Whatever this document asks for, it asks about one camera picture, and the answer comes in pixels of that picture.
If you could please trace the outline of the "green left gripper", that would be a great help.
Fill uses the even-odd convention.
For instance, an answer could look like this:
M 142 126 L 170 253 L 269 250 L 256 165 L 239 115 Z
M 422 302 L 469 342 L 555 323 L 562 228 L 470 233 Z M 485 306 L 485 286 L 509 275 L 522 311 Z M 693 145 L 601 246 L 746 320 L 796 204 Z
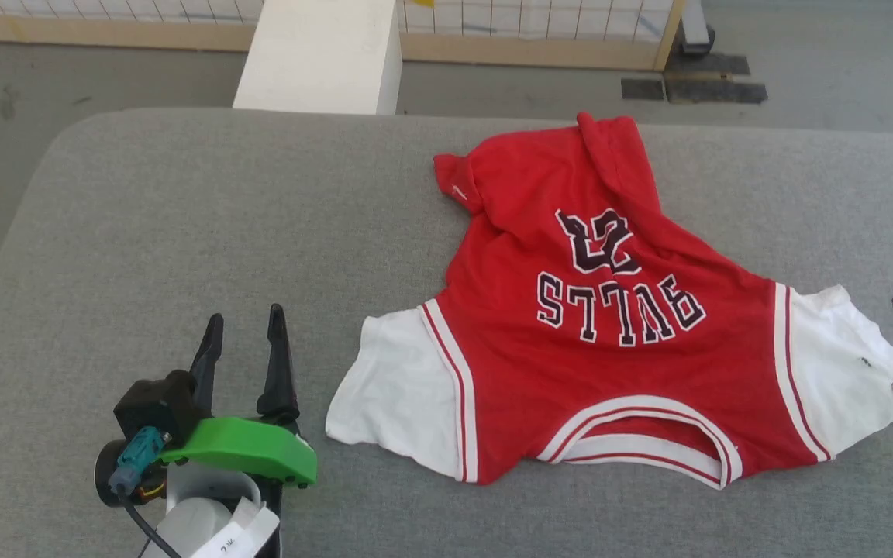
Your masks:
M 189 367 L 192 403 L 212 412 L 214 371 L 221 357 L 224 320 L 210 317 Z M 306 488 L 318 481 L 318 456 L 301 436 L 277 425 L 300 417 L 293 358 L 283 307 L 270 308 L 268 370 L 256 411 L 263 419 L 206 418 L 191 435 L 174 437 L 145 426 L 128 440 L 107 443 L 95 463 L 95 488 L 110 508 L 166 499 L 167 508 L 188 498 L 235 501 L 249 498 L 276 508 L 283 487 Z

